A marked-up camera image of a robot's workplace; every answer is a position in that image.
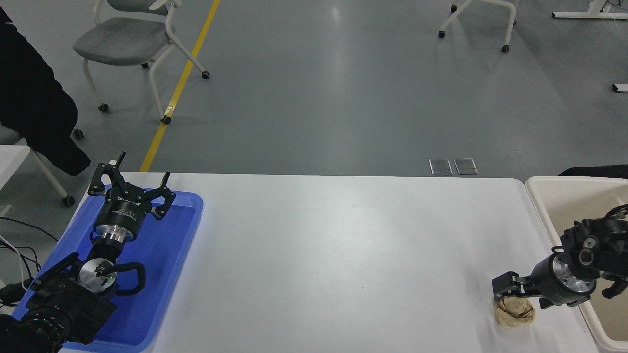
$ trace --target chair seat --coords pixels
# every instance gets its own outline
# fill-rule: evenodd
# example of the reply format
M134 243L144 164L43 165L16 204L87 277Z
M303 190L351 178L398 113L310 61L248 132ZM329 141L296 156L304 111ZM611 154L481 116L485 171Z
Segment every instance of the chair seat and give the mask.
M88 60L131 66L147 62L168 41L163 22L116 17L87 32L73 47Z
M0 125L0 144L16 144L21 139L17 131Z

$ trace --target blue tray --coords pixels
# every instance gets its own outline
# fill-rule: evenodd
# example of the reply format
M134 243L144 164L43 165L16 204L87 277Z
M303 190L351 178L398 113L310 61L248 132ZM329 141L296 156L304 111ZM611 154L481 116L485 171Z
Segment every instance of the blue tray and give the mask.
M87 258L92 247L89 234L104 200L104 197L96 196L85 200L40 273L73 251L78 252L80 259ZM143 263L146 267L146 286L136 295L116 296L111 300L117 310L98 332L93 343L83 345L68 342L63 346L102 353L135 353L144 350L157 333L202 210L203 200L200 196L177 191L175 201L163 220L157 221L147 215L137 240L124 245L118 260L118 263ZM137 285L137 274L135 271L120 273L117 283L122 289L134 288ZM13 317L19 319L27 312L26 302L32 295L33 291L26 292Z

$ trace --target chair caster wheel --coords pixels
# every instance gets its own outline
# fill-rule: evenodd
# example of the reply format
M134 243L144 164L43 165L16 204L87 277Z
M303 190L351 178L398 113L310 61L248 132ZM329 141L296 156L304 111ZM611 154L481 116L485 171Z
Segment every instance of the chair caster wheel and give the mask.
M72 131L72 136L74 136L75 139L85 138L85 134L80 129L74 129L74 131Z
M67 195L66 197L61 199L61 202L63 202L63 205L66 207L72 207L74 205L74 198L70 195Z

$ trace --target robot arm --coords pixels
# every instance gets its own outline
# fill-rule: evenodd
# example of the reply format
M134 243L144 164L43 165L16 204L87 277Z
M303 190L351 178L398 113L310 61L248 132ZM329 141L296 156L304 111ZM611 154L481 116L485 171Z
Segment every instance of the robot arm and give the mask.
M168 172L153 190L125 182L118 169L123 158L124 153L115 163L99 164L89 186L88 194L104 196L105 203L93 225L98 237L92 238L87 259L72 253L41 274L30 287L35 293L21 320L0 315L0 353L56 353L68 341L89 344L116 310L111 298L144 288L144 266L119 264L117 259L124 244L137 239L146 214L161 220L176 195L166 186ZM100 181L103 175L111 179L108 190ZM164 204L155 207L151 201L158 197L164 198ZM137 271L137 286L118 288L117 275L132 270Z
M628 222L621 220L627 210L623 205L603 218L574 222L560 237L562 246L553 247L529 276L510 271L493 279L494 300L538 296L542 309L574 307L590 299L600 277L614 282L604 297L621 294L628 286Z

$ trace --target black jacket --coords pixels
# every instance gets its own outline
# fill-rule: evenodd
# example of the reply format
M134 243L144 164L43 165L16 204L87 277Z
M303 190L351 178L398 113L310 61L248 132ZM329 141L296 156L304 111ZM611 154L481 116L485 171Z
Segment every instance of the black jacket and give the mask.
M70 175L86 169L89 157L72 141L74 100L55 73L18 33L0 7L0 122L17 131L35 151Z

